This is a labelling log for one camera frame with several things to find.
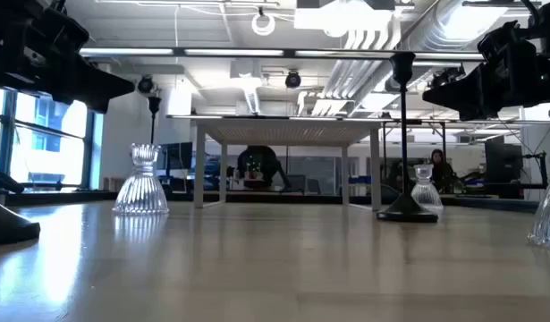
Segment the person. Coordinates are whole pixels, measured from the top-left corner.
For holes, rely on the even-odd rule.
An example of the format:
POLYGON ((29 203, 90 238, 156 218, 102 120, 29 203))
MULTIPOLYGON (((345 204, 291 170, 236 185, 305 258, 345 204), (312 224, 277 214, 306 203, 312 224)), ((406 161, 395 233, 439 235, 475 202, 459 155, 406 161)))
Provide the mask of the person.
POLYGON ((456 181, 456 174, 451 165, 446 162, 444 152, 441 149, 432 151, 430 164, 433 166, 431 181, 437 191, 451 193, 456 181))

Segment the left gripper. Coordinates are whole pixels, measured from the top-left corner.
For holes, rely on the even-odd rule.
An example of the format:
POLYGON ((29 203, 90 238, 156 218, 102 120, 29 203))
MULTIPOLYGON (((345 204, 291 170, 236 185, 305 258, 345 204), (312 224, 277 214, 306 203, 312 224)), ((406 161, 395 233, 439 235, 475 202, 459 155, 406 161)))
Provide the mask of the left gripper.
POLYGON ((110 100, 132 93, 134 84, 79 55, 89 33, 68 16, 65 2, 0 0, 0 88, 106 113, 110 100))

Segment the ceiling light strip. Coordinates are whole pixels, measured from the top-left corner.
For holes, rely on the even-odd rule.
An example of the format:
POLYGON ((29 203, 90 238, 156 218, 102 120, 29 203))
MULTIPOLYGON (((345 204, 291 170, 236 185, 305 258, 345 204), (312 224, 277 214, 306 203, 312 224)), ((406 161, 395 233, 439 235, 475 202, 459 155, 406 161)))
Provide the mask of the ceiling light strip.
POLYGON ((86 57, 214 57, 214 58, 286 58, 387 60, 405 51, 346 49, 267 49, 221 47, 88 47, 80 51, 86 57))

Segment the white perforated shelf riser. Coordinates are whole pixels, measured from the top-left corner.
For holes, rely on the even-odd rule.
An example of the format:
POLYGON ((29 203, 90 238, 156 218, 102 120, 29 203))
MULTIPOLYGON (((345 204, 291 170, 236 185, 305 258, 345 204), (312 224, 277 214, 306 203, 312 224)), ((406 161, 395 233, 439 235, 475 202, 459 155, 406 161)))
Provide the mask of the white perforated shelf riser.
POLYGON ((285 147, 339 148, 342 153, 343 204, 349 206, 348 149, 368 137, 371 161, 371 206, 377 212, 382 207, 380 179, 379 130, 380 119, 352 119, 325 117, 226 117, 193 115, 196 124, 196 174, 193 205, 204 205, 204 162, 206 138, 221 147, 220 178, 226 178, 226 155, 231 145, 264 145, 285 147))

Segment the silver ceiling ducts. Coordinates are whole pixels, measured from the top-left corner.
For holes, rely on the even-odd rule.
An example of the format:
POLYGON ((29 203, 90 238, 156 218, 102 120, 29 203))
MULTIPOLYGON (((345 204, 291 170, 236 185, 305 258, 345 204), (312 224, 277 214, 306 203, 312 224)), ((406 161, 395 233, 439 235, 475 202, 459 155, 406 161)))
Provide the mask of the silver ceiling ducts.
MULTIPOLYGON (((465 27, 458 28, 453 35, 450 25, 434 16, 421 19, 406 31, 398 20, 390 21, 386 28, 374 34, 374 49, 410 50, 417 52, 462 52, 481 33, 465 27)), ((398 95, 388 88, 392 79, 392 66, 385 61, 344 61, 339 60, 329 78, 329 82, 314 98, 314 108, 325 102, 336 103, 339 107, 352 105, 356 113, 375 113, 388 106, 398 95)))

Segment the black computer monitor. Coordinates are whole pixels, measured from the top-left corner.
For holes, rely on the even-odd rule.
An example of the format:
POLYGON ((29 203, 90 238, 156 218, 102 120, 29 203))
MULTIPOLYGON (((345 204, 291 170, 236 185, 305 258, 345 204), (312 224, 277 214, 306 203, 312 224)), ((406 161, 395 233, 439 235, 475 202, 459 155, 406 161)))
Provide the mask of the black computer monitor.
POLYGON ((510 183, 520 178, 522 148, 502 140, 485 142, 486 182, 510 183))
POLYGON ((187 170, 193 166, 191 142, 169 143, 161 146, 158 168, 163 170, 187 170))

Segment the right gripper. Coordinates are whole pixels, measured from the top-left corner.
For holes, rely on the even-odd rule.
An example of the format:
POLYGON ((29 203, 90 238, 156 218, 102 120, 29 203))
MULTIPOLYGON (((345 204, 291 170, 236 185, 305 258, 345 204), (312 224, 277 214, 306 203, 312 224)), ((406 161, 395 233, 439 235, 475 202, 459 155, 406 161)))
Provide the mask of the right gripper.
POLYGON ((485 62, 459 79, 451 80, 449 71, 436 75, 422 99, 457 112, 460 121, 550 102, 550 2, 540 8, 521 2, 530 11, 527 27, 508 21, 489 31, 478 42, 485 62))

